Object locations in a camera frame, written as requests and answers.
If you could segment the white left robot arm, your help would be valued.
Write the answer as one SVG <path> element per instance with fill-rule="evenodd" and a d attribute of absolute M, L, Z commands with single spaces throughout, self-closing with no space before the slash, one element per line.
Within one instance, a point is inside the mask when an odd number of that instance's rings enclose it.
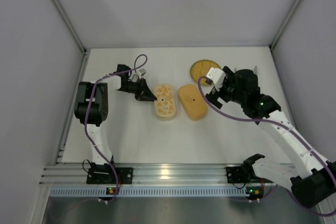
<path fill-rule="evenodd" d="M 138 101 L 154 102 L 157 98 L 144 79 L 145 73 L 143 68 L 131 69 L 119 64 L 116 72 L 107 74 L 94 83 L 82 81 L 78 84 L 74 114 L 84 126 L 91 145 L 90 176 L 117 174 L 104 130 L 109 112 L 108 84 L 112 85 L 113 90 L 134 94 Z"/>

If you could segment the beige lunch box lid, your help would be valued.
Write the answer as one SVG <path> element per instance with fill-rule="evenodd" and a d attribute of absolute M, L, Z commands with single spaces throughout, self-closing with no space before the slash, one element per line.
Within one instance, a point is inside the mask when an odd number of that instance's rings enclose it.
<path fill-rule="evenodd" d="M 154 109 L 163 111 L 176 111 L 176 102 L 174 98 L 173 87 L 169 84 L 158 84 L 154 88 L 154 95 L 157 100 L 154 101 Z"/>

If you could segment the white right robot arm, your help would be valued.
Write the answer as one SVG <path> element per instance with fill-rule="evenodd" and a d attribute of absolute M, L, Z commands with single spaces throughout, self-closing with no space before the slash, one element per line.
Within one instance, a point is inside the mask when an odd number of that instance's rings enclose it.
<path fill-rule="evenodd" d="M 238 169 L 243 182 L 269 180 L 290 191 L 305 208 L 312 208 L 335 194 L 335 163 L 317 152 L 287 119 L 281 106 L 261 92 L 253 70 L 211 67 L 204 79 L 213 85 L 208 94 L 202 94 L 213 110 L 235 121 L 254 122 L 294 166 L 288 169 L 263 154 L 255 154 Z"/>

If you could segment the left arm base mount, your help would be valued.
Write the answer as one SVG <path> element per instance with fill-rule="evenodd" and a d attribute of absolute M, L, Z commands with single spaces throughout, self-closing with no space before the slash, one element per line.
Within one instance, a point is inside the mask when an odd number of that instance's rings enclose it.
<path fill-rule="evenodd" d="M 86 184 L 107 185 L 116 184 L 115 174 L 108 164 L 89 163 L 90 168 L 87 172 Z M 133 167 L 115 167 L 118 177 L 118 184 L 131 185 L 133 181 Z"/>

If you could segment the orange lunch box container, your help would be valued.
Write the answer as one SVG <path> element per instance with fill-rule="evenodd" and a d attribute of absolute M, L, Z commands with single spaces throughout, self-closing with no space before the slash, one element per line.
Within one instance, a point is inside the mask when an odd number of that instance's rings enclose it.
<path fill-rule="evenodd" d="M 208 108 L 206 104 L 191 103 L 187 104 L 184 107 L 184 110 L 189 119 L 193 121 L 198 121 L 206 116 Z"/>

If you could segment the orange lunch box lid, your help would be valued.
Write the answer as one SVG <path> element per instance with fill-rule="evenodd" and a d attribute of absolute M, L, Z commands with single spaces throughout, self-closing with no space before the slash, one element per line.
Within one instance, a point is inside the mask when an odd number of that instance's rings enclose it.
<path fill-rule="evenodd" d="M 193 84 L 181 86 L 178 90 L 178 98 L 183 109 L 187 104 L 191 103 L 206 104 L 198 88 Z"/>

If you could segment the metal serving tongs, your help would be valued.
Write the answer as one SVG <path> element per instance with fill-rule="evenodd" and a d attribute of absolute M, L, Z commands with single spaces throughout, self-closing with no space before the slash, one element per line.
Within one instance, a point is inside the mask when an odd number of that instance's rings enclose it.
<path fill-rule="evenodd" d="M 257 66 L 254 66 L 253 68 L 251 69 L 247 69 L 247 68 L 234 68 L 234 73 L 236 72 L 239 72 L 239 71 L 242 71 L 242 70 L 251 70 L 253 72 L 253 74 L 255 74 L 256 76 L 258 75 L 258 67 Z"/>

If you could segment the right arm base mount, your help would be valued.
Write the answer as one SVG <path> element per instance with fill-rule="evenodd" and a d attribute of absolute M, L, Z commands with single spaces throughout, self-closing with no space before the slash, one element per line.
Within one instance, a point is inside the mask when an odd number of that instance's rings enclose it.
<path fill-rule="evenodd" d="M 253 170 L 253 164 L 262 158 L 265 158 L 265 156 L 255 154 L 244 160 L 243 163 L 238 166 L 226 167 L 227 181 L 233 185 L 261 182 L 261 178 L 257 177 Z"/>

